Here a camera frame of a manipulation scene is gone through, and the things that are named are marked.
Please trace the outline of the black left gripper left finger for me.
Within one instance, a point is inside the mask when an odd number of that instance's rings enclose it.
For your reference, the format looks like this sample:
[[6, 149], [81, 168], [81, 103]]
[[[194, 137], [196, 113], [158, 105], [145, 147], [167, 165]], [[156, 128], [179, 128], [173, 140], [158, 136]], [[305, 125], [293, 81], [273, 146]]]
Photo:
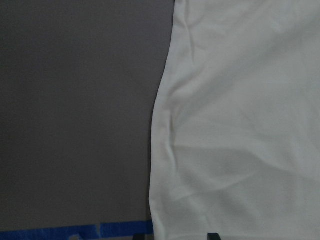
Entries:
[[135, 234], [133, 240], [146, 240], [147, 236], [145, 234]]

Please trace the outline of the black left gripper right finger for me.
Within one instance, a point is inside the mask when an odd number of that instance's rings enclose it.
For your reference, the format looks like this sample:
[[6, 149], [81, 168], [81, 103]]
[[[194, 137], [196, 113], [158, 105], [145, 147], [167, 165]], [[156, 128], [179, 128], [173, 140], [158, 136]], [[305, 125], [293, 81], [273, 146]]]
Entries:
[[216, 232], [209, 232], [207, 234], [207, 240], [220, 240], [220, 235]]

